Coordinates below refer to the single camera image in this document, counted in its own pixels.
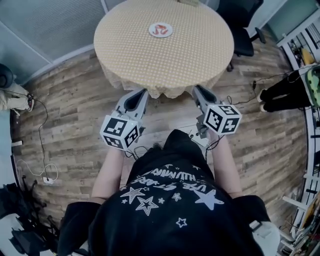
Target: wooden floor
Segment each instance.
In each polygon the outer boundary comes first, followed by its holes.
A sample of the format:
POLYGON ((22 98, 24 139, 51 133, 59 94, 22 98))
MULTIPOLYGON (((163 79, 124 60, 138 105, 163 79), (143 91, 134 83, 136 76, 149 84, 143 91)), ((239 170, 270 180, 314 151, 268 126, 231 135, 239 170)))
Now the wooden floor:
MULTIPOLYGON (((254 57, 234 57, 234 71, 225 72, 213 88, 222 99, 232 97, 233 103, 247 101, 254 96, 252 83, 290 70, 282 52, 266 38, 267 44, 254 43, 254 57)), ((281 80, 276 76, 260 81, 256 92, 281 80)), ((47 203, 42 217, 51 215, 59 222, 69 203, 89 199, 95 178, 108 148, 99 130, 105 115, 115 107, 126 92, 114 89, 105 79, 96 55, 91 52, 67 61, 62 66, 31 82, 27 89, 42 101, 48 110, 48 120, 41 129, 45 149, 45 163, 58 167, 58 179, 53 185, 44 184, 33 176, 23 163, 20 177, 27 176, 28 184, 38 181, 35 195, 47 203)), ((234 135, 228 136, 245 194, 260 196, 270 218, 276 225, 294 213, 294 208, 281 200, 303 182, 306 166, 306 131, 303 112, 296 109, 278 113, 262 113, 256 100, 237 106, 243 114, 234 135)), ((150 99, 143 122, 146 127, 137 146, 163 144, 173 129, 189 132, 200 111, 187 93, 175 99, 161 96, 150 99)), ((16 159, 23 159, 34 173, 40 173, 43 154, 38 127, 44 122, 44 107, 36 103, 34 110, 20 117, 23 140, 16 159)), ((131 170, 133 159, 126 158, 122 181, 131 170)), ((48 168, 50 178, 55 170, 48 168)))

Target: person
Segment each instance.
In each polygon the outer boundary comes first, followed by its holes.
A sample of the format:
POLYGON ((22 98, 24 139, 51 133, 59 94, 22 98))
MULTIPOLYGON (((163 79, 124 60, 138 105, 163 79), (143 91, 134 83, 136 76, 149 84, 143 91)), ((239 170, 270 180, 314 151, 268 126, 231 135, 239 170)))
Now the person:
POLYGON ((268 89, 262 89, 257 95, 262 112, 293 110, 317 105, 312 100, 313 92, 308 87, 305 73, 318 69, 317 65, 308 65, 290 73, 289 76, 268 89))
POLYGON ((14 82, 15 75, 0 63, 0 111, 27 110, 32 111, 35 100, 22 86, 14 82))
POLYGON ((27 110, 31 112, 35 100, 29 92, 15 82, 9 88, 0 89, 1 110, 27 110))
POLYGON ((86 244, 92 256, 275 255, 279 231, 264 202, 243 194, 226 136, 212 157, 214 173, 199 146, 175 129, 163 149, 155 144, 137 159, 119 189, 124 153, 110 148, 91 200, 66 209, 58 255, 83 253, 86 244), (266 224, 273 241, 258 244, 264 235, 251 228, 254 222, 266 224))

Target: black wire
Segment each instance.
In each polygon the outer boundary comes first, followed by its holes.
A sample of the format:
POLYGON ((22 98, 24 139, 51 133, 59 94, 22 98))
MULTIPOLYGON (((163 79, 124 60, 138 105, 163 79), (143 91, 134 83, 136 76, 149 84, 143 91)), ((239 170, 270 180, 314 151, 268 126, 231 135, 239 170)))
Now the black wire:
MULTIPOLYGON (((248 103, 248 102, 254 100, 254 99, 257 97, 257 95, 256 95, 256 91, 255 91, 254 89, 252 89, 252 90, 253 90, 253 93, 254 93, 254 97, 253 97, 253 98, 251 98, 251 99, 249 99, 249 100, 247 100, 247 101, 239 101, 238 103, 235 103, 235 104, 233 104, 233 105, 244 104, 244 103, 248 103)), ((231 98, 231 96, 228 95, 226 98, 227 98, 229 104, 232 105, 232 98, 231 98)))
POLYGON ((224 135, 222 135, 221 137, 218 135, 218 139, 211 143, 206 149, 205 149, 205 161, 207 161, 207 155, 208 155, 208 151, 211 151, 213 149, 215 149, 218 144, 219 144, 219 141, 224 137, 224 135))
POLYGON ((43 126, 45 125, 45 123, 46 123, 46 122, 47 122, 47 120, 48 120, 49 115, 48 115, 48 110, 47 110, 47 107, 46 107, 46 105, 45 105, 45 104, 43 104, 43 103, 42 103, 40 100, 38 100, 38 99, 35 99, 34 101, 41 103, 41 104, 44 106, 45 113, 46 113, 46 118, 45 118, 45 120, 44 120, 43 124, 41 124, 41 125, 39 126, 39 128, 38 128, 38 132, 39 132, 39 138, 40 138, 40 143, 41 143, 42 153, 43 153, 43 166, 44 166, 44 172, 45 172, 45 175, 46 175, 46 179, 48 180, 48 173, 47 173, 47 170, 46 170, 46 164, 45 164, 45 148, 44 148, 44 145, 43 145, 43 143, 42 143, 42 138, 41 138, 40 128, 41 128, 41 127, 43 127, 43 126))
POLYGON ((125 154, 125 156, 126 156, 127 158, 133 157, 134 160, 137 161, 137 158, 136 158, 136 156, 134 155, 134 153, 132 153, 132 152, 130 152, 130 151, 125 151, 124 154, 125 154))
POLYGON ((138 154, 136 153, 136 149, 139 149, 139 148, 144 148, 146 151, 148 151, 148 149, 145 147, 145 146, 137 146, 134 150, 133 150, 133 152, 135 153, 135 155, 136 155, 136 157, 139 159, 139 156, 138 156, 138 154))
MULTIPOLYGON (((0 90, 2 90, 2 91, 4 91, 4 92, 13 93, 13 94, 23 95, 23 96, 27 97, 27 95, 25 95, 25 94, 18 93, 18 92, 14 92, 14 91, 11 91, 11 90, 2 89, 2 88, 0 88, 0 90)), ((45 113, 46 113, 45 121, 43 122, 43 124, 41 124, 41 125, 39 126, 38 132, 39 132, 39 138, 40 138, 40 143, 41 143, 41 148, 42 148, 42 153, 43 153, 43 167, 44 167, 44 172, 45 172, 45 175, 46 175, 46 179, 48 180, 48 173, 47 173, 46 163, 45 163, 45 148, 44 148, 44 145, 43 145, 43 143, 42 143, 40 128, 45 125, 45 123, 46 123, 47 120, 48 120, 49 115, 48 115, 47 107, 46 107, 46 105, 45 105, 44 103, 42 103, 42 102, 41 102, 40 100, 38 100, 38 99, 34 99, 34 101, 41 103, 41 104, 44 106, 45 113)))
MULTIPOLYGON (((306 69, 306 68, 313 68, 313 66, 303 66, 303 67, 300 67, 300 68, 298 68, 298 69, 296 69, 296 70, 294 70, 294 71, 298 71, 298 70, 303 70, 303 69, 306 69)), ((274 77, 277 77, 277 76, 283 76, 283 75, 287 75, 287 74, 289 74, 289 76, 291 75, 291 73, 293 73, 294 71, 288 71, 288 72, 284 72, 284 73, 281 73, 281 74, 275 74, 275 75, 272 75, 272 76, 269 76, 269 77, 266 77, 266 78, 260 78, 260 79, 258 79, 258 80, 255 80, 256 82, 259 82, 259 81, 261 81, 261 80, 267 80, 267 79, 270 79, 270 78, 274 78, 274 77)))

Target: round table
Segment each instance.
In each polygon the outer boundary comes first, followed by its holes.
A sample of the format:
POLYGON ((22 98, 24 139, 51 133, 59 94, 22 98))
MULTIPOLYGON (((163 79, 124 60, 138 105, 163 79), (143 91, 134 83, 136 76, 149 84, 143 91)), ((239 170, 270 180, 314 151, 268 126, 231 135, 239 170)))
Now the round table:
POLYGON ((100 21, 94 48, 115 88, 143 87, 152 98, 175 98, 194 85, 211 88, 232 58, 234 40, 226 22, 202 3, 127 0, 100 21), (155 23, 171 25, 172 34, 152 36, 155 23))

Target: white sneaker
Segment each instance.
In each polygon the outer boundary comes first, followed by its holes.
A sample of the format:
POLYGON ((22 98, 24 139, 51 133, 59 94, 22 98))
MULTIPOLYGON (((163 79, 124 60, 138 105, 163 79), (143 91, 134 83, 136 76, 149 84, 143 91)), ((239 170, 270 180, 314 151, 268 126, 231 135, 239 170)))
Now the white sneaker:
POLYGON ((34 109, 35 100, 34 99, 28 99, 28 105, 29 105, 28 112, 31 112, 34 109))
POLYGON ((257 100, 259 103, 263 102, 263 100, 261 99, 261 94, 262 94, 263 91, 266 91, 266 89, 262 89, 262 90, 259 92, 258 96, 256 97, 256 100, 257 100))
POLYGON ((260 105, 261 112, 268 112, 268 111, 265 110, 264 106, 265 106, 265 104, 261 104, 260 105))

